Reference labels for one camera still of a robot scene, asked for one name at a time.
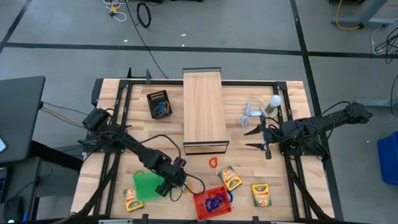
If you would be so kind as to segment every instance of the concrete floor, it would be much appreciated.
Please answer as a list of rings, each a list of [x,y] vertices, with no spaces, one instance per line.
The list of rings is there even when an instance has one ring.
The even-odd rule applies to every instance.
[[[336,4],[327,0],[292,1],[297,4],[309,52],[371,52],[370,35],[374,29],[346,32],[330,24]],[[372,0],[362,6],[344,4],[341,15],[357,15],[369,1]],[[160,50],[153,51],[154,57],[170,78],[180,78],[185,67],[222,67],[223,79],[301,80],[312,109],[308,71],[300,56],[290,3],[289,0],[205,0],[203,3],[165,0],[163,5],[150,8],[151,26],[139,30],[147,45],[159,47]],[[0,0],[0,40],[6,37],[24,4],[25,0]],[[382,17],[394,18],[396,10],[392,7]],[[381,29],[375,41],[383,41],[395,27]],[[0,79],[44,75],[44,101],[85,112],[92,109],[90,99],[95,78],[125,77],[128,67],[132,67],[136,76],[144,75],[148,68],[153,76],[162,78],[146,51],[134,47],[85,49],[84,45],[142,46],[132,22],[129,19],[118,22],[107,16],[101,0],[33,0],[7,41],[24,45],[9,44],[0,49]],[[53,44],[55,48],[29,44]],[[71,44],[78,49],[65,49]],[[213,47],[218,52],[162,49],[182,45]],[[232,52],[227,48],[240,50]],[[272,51],[257,54],[258,49],[295,55]],[[398,69],[398,60],[386,65],[377,58],[309,59],[321,110],[341,100],[388,98]],[[376,143],[396,131],[398,120],[389,110],[371,109],[371,112],[374,117],[368,124],[338,128],[329,140],[343,216],[352,222],[396,223],[398,187],[381,180]],[[77,121],[84,118],[75,113],[65,114]],[[84,131],[39,113],[36,141],[60,147],[76,144],[84,137]],[[81,149],[70,154],[81,154]],[[46,189],[51,189],[54,183],[68,183],[70,189],[62,192],[62,196],[42,199],[38,218],[64,217],[69,212],[77,175],[62,168],[56,168],[54,173],[41,186],[41,191],[49,192]],[[63,206],[49,212],[49,208],[59,204]]]

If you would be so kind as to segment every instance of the red plastic basket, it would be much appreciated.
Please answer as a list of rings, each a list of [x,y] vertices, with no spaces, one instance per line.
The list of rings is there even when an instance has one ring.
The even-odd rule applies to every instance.
[[[194,195],[198,219],[204,220],[232,211],[225,187],[206,190],[201,195]]]

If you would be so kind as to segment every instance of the white cable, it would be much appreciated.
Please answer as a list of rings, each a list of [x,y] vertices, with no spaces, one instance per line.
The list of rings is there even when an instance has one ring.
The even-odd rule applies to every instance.
[[[105,7],[106,7],[107,9],[109,9],[109,12],[112,12],[112,6],[113,6],[114,8],[116,8],[116,9],[119,9],[121,5],[127,4],[127,2],[128,2],[128,0],[126,0],[126,2],[121,2],[121,0],[114,0],[114,1],[111,1],[111,2],[106,2],[105,0],[102,0],[102,1],[105,3]],[[127,15],[125,15],[125,13],[123,13],[123,12],[118,12],[118,11],[113,11],[113,12],[115,13],[115,15],[112,16],[114,19],[116,19],[116,20],[119,21],[119,22],[124,22],[124,21],[126,21]],[[118,18],[116,17],[117,14],[119,14],[119,15],[124,15],[124,19],[118,19]]]
[[[375,34],[382,26],[383,26],[383,25],[381,25],[381,26],[379,26],[378,28],[376,28],[376,29],[373,31],[372,36],[371,36],[372,52],[373,52],[373,54],[376,55],[376,56],[385,55],[385,54],[386,54],[385,52],[377,54],[376,51],[374,50],[374,46],[375,46],[376,43],[373,41],[373,36],[374,36],[374,34]]]
[[[124,21],[126,21],[127,16],[125,15],[125,13],[123,13],[123,12],[116,12],[116,11],[114,11],[114,13],[115,13],[115,15],[113,16],[114,19],[116,19],[116,20],[119,21],[119,22],[124,22]],[[118,19],[118,18],[116,17],[116,14],[124,15],[124,19],[121,19],[121,20]]]
[[[259,111],[253,111],[253,106],[251,106],[251,102],[253,99],[258,99],[260,101],[260,108],[263,107],[263,103],[261,98],[258,96],[251,97],[246,103],[246,106],[244,107],[244,115],[238,119],[239,124],[242,124],[242,128],[248,128],[250,126],[250,115],[252,114],[258,114]]]

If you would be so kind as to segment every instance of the wooden table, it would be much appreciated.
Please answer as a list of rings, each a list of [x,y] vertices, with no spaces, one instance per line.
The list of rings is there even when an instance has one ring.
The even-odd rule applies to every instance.
[[[98,101],[99,108],[112,108],[114,106],[118,83],[119,79],[103,80]],[[303,82],[287,82],[287,87],[294,119],[309,117],[310,109]],[[173,114],[168,118],[154,120],[150,116],[146,94],[160,90],[167,90]],[[126,94],[123,95],[122,102],[124,102]],[[226,154],[216,155],[218,166],[214,169],[209,166],[208,161],[215,155],[185,156],[183,153],[183,157],[187,160],[185,171],[201,178],[207,189],[223,185],[217,174],[226,166],[232,166],[242,179],[243,184],[233,191],[232,212],[215,217],[214,220],[252,220],[253,216],[258,216],[260,220],[291,221],[294,219],[285,162],[279,152],[278,144],[270,146],[272,159],[266,160],[264,152],[245,146],[246,143],[262,142],[262,135],[243,136],[246,131],[259,124],[259,119],[251,118],[251,127],[248,130],[243,129],[238,123],[238,119],[244,113],[244,105],[250,97],[259,96],[267,102],[271,95],[273,95],[272,88],[267,86],[223,86],[226,127],[230,140]],[[253,101],[253,105],[258,107],[259,103]],[[287,120],[283,104],[282,111],[284,120]],[[128,132],[137,140],[144,140],[156,134],[166,134],[182,148],[184,130],[183,86],[133,85],[127,125],[131,125]],[[171,158],[177,156],[177,150],[166,139],[157,138],[145,143],[145,145],[160,149]],[[103,153],[94,153],[83,164],[73,199],[72,211],[79,211],[97,188],[103,158]],[[315,156],[302,156],[302,164],[308,191],[324,212],[334,217],[322,162]],[[135,154],[130,151],[124,152],[118,170],[111,218],[141,218],[142,214],[149,214],[149,218],[154,219],[197,219],[192,194],[183,194],[178,202],[171,202],[169,197],[150,200],[145,202],[143,209],[127,212],[123,190],[134,186],[132,174],[139,169],[146,171]],[[201,190],[198,181],[189,178],[187,180],[193,183],[194,191],[199,192]],[[269,184],[272,199],[271,207],[258,208],[254,206],[251,185],[261,183]],[[177,197],[179,192],[179,189],[174,189],[173,196]],[[300,216],[304,217],[302,197],[297,188],[296,192]],[[107,196],[106,189],[100,213],[104,212]]]

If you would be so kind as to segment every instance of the blue bin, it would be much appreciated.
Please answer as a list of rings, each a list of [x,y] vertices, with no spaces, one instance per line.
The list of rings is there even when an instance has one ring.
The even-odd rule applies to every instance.
[[[377,141],[381,177],[388,184],[398,185],[398,131]]]

